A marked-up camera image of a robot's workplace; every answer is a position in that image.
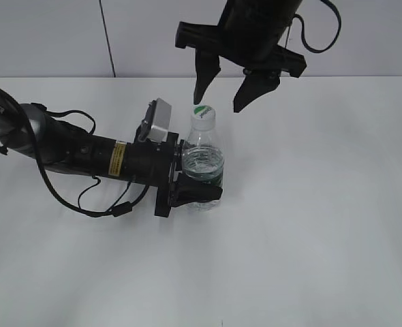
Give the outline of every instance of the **robotic arm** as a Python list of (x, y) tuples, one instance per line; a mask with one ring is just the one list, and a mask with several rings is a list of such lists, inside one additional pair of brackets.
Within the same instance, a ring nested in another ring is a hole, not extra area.
[(180, 22), (176, 34), (177, 48), (196, 49), (196, 87), (194, 104), (199, 104), (210, 83), (221, 71), (219, 57), (244, 67), (245, 80), (234, 98), (234, 112), (260, 96), (274, 91), (280, 84), (280, 73), (300, 77), (307, 67), (301, 54), (278, 45), (293, 18), (299, 19), (303, 29), (301, 40), (313, 53), (330, 49), (341, 30), (341, 16), (330, 0), (321, 0), (336, 15), (339, 28), (331, 44), (317, 50), (305, 39), (304, 20), (295, 14), (302, 0), (227, 0), (217, 26)]
[[(118, 217), (132, 211), (149, 187), (157, 188), (155, 215), (168, 217), (171, 207), (190, 202), (218, 200), (222, 189), (195, 181), (181, 171), (179, 135), (168, 132), (171, 106), (161, 99), (150, 103), (133, 143), (94, 136), (92, 131), (53, 117), (69, 113), (49, 112), (41, 104), (18, 104), (0, 89), (0, 153), (15, 150), (36, 160), (51, 194), (64, 206), (90, 217)], [(145, 185), (133, 202), (115, 202), (103, 212), (87, 211), (65, 201), (52, 186), (46, 170), (62, 174), (99, 176)]]

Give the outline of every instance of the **white wall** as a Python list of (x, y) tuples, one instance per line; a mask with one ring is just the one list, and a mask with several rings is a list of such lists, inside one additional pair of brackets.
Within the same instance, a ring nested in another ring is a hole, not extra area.
[(111, 76), (98, 1), (0, 0), (0, 76)]
[[(103, 0), (117, 76), (193, 76), (194, 52), (174, 47), (180, 20), (217, 23), (226, 0)], [(343, 17), (338, 44), (324, 54), (301, 45), (294, 22), (289, 48), (306, 56), (308, 76), (401, 75), (402, 0), (334, 0)], [(300, 9), (307, 39), (329, 43), (336, 29), (318, 0)], [(223, 63), (223, 74), (241, 68)], [(0, 0), (0, 76), (110, 76), (98, 0)]]

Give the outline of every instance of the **green logo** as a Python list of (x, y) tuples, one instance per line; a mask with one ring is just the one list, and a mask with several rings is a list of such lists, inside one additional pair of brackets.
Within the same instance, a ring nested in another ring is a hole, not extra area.
[(198, 114), (198, 113), (202, 112), (207, 107), (208, 106), (198, 106), (198, 107), (196, 107), (195, 110), (194, 110), (194, 114)]

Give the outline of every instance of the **black cylinder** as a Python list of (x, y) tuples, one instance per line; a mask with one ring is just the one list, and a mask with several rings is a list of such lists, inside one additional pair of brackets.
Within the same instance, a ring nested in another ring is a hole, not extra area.
[(302, 0), (235, 0), (221, 19), (224, 42), (246, 59), (263, 60), (278, 44)]

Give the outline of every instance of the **water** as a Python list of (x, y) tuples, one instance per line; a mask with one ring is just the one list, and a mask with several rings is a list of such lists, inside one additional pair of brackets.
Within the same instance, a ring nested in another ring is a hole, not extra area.
[[(195, 146), (183, 152), (183, 172), (197, 181), (222, 187), (223, 155), (213, 146)], [(211, 202), (195, 202), (190, 207), (207, 211), (219, 204), (219, 200)]]

